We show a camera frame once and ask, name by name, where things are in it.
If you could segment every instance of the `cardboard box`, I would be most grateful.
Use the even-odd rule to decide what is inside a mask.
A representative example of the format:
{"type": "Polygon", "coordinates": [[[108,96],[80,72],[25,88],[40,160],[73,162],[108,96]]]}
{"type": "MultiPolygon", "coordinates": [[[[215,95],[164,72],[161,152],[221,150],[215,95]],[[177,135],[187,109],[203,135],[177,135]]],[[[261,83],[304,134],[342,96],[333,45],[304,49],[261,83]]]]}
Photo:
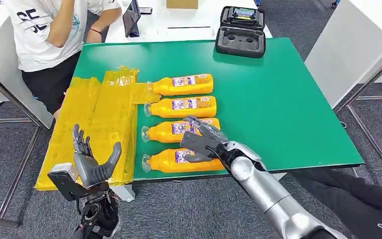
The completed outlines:
{"type": "Polygon", "coordinates": [[[198,0],[166,0],[166,8],[198,9],[198,0]]]}

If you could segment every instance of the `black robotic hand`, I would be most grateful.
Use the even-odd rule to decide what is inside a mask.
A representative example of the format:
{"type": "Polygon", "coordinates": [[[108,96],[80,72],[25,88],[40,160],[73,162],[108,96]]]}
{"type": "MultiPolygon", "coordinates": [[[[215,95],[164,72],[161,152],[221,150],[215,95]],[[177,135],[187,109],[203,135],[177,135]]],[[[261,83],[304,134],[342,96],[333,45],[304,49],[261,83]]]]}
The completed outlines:
{"type": "Polygon", "coordinates": [[[76,124],[73,128],[74,141],[74,162],[80,175],[83,186],[88,188],[95,184],[106,181],[112,176],[115,166],[121,156],[121,143],[116,142],[113,145],[112,154],[106,163],[99,165],[93,157],[90,148],[90,137],[84,140],[84,131],[80,130],[80,126],[76,124]]]}

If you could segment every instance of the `white t-shirt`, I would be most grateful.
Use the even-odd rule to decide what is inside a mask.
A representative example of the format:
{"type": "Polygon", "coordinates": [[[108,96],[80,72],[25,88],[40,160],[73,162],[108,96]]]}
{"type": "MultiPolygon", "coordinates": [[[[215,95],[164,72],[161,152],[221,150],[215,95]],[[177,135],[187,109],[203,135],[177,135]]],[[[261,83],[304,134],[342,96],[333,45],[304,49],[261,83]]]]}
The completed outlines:
{"type": "Polygon", "coordinates": [[[14,26],[20,70],[52,68],[79,52],[83,46],[87,11],[100,15],[120,7],[116,0],[75,0],[71,33],[61,48],[46,41],[50,24],[63,0],[4,0],[14,26]]]}

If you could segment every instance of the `gray carpet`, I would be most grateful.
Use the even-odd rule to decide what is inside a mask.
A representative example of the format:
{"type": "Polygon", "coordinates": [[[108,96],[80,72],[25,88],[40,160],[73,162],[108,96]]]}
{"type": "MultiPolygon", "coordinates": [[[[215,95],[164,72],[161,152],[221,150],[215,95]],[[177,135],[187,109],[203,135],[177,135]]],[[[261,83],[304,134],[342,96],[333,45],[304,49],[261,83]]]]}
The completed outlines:
{"type": "MultiPolygon", "coordinates": [[[[267,24],[273,36],[288,36],[305,59],[332,10],[328,0],[264,0],[267,24]]],[[[382,84],[368,94],[382,95],[382,84]]],[[[356,103],[355,109],[382,145],[382,104],[356,103]]],[[[0,118],[23,117],[11,103],[0,107],[0,118]]],[[[360,176],[382,185],[382,163],[367,138],[345,109],[338,117],[366,161],[360,176]]],[[[6,194],[34,128],[28,124],[0,126],[0,204],[6,194]]],[[[0,239],[69,238],[78,224],[75,204],[59,192],[38,192],[32,187],[39,173],[50,136],[41,133],[5,218],[19,220],[16,229],[0,227],[0,239]]],[[[312,198],[290,175],[280,182],[324,223],[351,236],[339,219],[312,198]]],[[[122,202],[123,239],[275,239],[266,219],[251,199],[230,178],[182,183],[133,185],[136,200],[122,202]]]]}

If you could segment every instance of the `black pants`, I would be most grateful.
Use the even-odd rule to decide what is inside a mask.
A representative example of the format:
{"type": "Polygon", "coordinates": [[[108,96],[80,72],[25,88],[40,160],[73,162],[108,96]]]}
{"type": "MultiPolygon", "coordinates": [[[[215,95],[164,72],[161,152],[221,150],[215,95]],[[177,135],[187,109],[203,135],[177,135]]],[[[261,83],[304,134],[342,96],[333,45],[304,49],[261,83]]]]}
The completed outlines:
{"type": "Polygon", "coordinates": [[[358,239],[382,239],[382,187],[332,169],[292,171],[295,179],[330,208],[358,239]]]}
{"type": "Polygon", "coordinates": [[[64,92],[70,86],[80,52],[70,56],[53,68],[40,71],[22,71],[22,78],[33,95],[46,106],[50,113],[55,113],[64,101],[64,92]]]}

